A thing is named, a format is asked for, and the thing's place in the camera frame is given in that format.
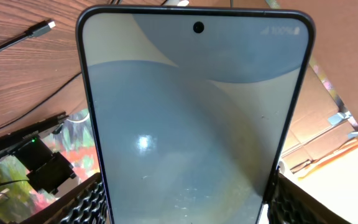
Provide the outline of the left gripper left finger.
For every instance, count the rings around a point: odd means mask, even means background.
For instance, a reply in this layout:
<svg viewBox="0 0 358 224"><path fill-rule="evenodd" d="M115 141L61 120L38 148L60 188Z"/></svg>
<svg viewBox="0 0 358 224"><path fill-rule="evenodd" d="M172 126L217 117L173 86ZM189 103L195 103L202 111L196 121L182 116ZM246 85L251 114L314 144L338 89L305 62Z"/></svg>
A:
<svg viewBox="0 0 358 224"><path fill-rule="evenodd" d="M95 173L21 224L105 224L108 205L103 180Z"/></svg>

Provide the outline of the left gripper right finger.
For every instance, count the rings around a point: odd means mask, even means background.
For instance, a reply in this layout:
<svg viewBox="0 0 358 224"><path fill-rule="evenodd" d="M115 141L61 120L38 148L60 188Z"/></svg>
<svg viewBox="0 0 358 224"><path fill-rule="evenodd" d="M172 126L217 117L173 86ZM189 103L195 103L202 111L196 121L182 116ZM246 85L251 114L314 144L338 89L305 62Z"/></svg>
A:
<svg viewBox="0 0 358 224"><path fill-rule="evenodd" d="M279 172L267 189L267 205L272 224L349 224Z"/></svg>

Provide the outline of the blue Samsung smartphone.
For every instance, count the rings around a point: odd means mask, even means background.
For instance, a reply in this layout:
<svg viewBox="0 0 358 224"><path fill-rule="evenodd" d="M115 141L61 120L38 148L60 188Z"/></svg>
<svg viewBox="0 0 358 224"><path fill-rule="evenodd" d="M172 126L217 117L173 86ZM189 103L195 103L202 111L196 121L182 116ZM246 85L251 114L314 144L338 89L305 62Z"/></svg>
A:
<svg viewBox="0 0 358 224"><path fill-rule="evenodd" d="M257 223L315 38L278 9L96 5L76 23L113 223Z"/></svg>

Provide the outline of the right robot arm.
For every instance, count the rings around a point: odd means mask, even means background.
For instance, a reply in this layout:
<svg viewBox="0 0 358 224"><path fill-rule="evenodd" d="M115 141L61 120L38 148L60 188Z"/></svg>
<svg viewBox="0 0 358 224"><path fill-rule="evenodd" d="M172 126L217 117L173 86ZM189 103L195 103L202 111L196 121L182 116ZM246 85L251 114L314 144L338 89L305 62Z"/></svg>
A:
<svg viewBox="0 0 358 224"><path fill-rule="evenodd" d="M13 155L29 171L28 182L37 192L55 195L66 180L76 178L72 164L60 152L51 151L38 136L16 146Z"/></svg>

